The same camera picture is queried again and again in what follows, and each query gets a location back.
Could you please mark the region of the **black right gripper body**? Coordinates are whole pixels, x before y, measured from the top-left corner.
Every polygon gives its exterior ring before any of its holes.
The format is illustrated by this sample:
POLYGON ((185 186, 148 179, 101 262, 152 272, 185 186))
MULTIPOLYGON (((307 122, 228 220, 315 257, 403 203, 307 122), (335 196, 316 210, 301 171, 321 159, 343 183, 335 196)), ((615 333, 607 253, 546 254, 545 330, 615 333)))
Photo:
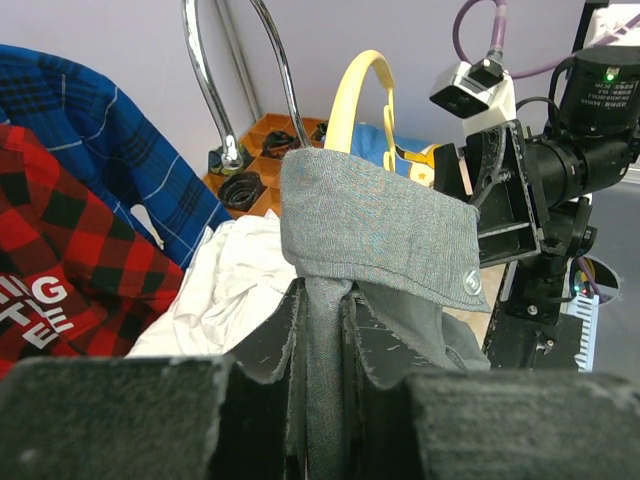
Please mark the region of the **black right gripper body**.
POLYGON ((575 258, 588 253, 595 229, 588 225, 595 190, 595 151, 564 137, 528 138, 514 122, 517 258, 544 253, 575 258))

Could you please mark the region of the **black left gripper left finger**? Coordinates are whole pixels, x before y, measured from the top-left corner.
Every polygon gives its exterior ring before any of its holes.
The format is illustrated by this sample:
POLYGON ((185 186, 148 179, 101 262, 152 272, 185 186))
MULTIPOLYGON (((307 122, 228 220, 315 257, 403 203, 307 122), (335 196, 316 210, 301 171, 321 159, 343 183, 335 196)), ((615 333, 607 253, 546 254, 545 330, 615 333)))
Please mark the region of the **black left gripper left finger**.
POLYGON ((32 359, 1 383, 5 479, 301 479, 304 283, 222 356, 32 359))

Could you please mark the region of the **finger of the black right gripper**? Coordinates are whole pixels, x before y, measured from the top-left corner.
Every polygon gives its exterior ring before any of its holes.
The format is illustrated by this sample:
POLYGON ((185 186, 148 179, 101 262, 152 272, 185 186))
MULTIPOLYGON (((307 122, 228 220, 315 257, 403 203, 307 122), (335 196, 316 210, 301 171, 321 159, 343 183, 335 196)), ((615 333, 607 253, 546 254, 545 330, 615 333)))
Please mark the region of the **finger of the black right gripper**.
POLYGON ((445 144, 435 148, 434 167, 433 188, 440 193, 467 203, 470 196, 466 193, 458 150, 454 144, 445 144))
POLYGON ((539 222, 525 165, 521 124, 504 122, 467 137, 465 163, 479 212, 482 265, 500 265, 541 253, 539 222))

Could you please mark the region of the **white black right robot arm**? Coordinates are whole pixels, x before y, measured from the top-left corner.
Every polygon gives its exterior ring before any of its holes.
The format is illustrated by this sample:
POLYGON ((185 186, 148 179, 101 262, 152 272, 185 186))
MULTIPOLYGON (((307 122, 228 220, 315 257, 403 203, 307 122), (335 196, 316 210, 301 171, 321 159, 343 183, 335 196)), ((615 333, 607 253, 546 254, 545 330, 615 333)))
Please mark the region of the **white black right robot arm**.
POLYGON ((554 325, 578 294, 572 261, 593 247, 591 193, 622 180, 639 156, 639 50, 593 46, 564 59, 563 92, 545 97, 543 133, 493 120, 464 147, 434 151, 437 191, 476 207, 484 267, 513 264, 500 311, 554 325))

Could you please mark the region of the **grey button shirt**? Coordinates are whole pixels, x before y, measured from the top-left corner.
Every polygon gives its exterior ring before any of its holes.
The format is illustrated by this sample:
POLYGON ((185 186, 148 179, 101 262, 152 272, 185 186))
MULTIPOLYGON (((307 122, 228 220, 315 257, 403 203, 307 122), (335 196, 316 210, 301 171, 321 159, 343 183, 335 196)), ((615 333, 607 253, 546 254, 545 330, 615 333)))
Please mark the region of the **grey button shirt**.
POLYGON ((365 309, 432 366, 486 371, 455 312, 488 312, 478 212, 456 198, 359 157, 319 148, 288 152, 281 170, 281 245, 305 282, 306 439, 310 475, 347 473, 341 306, 365 309))

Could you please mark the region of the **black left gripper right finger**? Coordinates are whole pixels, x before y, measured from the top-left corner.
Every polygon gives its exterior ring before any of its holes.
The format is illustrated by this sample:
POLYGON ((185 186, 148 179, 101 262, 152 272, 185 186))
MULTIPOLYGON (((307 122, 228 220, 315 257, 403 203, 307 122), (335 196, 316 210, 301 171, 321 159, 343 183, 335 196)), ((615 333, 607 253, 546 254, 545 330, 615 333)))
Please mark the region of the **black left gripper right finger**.
POLYGON ((571 371, 447 371, 341 305, 349 479, 635 479, 639 391, 571 371))

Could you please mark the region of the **yellow hanger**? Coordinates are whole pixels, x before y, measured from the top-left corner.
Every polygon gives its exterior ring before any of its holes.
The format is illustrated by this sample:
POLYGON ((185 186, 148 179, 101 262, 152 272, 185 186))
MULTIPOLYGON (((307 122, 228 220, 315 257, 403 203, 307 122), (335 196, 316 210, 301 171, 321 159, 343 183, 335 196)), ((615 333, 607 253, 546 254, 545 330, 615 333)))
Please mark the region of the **yellow hanger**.
MULTIPOLYGON (((300 144, 307 148, 311 145, 311 140, 304 130, 291 71, 278 30, 264 2, 254 1, 252 6, 260 18, 271 42, 278 63, 289 114, 298 139, 300 140, 300 144)), ((196 1, 183 1, 181 3, 181 14, 191 66, 222 140, 221 153, 219 154, 221 166, 227 171, 237 171, 243 167, 244 158, 241 154, 237 136, 235 135, 215 85, 206 52, 202 45, 198 19, 198 3, 196 1)), ((353 129, 361 89, 366 74, 370 69, 375 71, 378 81, 386 91, 388 97, 387 104, 383 108, 383 123, 387 141, 387 150, 383 154, 383 167, 385 170, 393 172, 396 162, 396 144, 394 139, 395 82, 386 58, 376 50, 366 50, 360 53, 354 58, 345 71, 334 97, 324 147, 329 150, 346 153, 351 151, 353 129)))

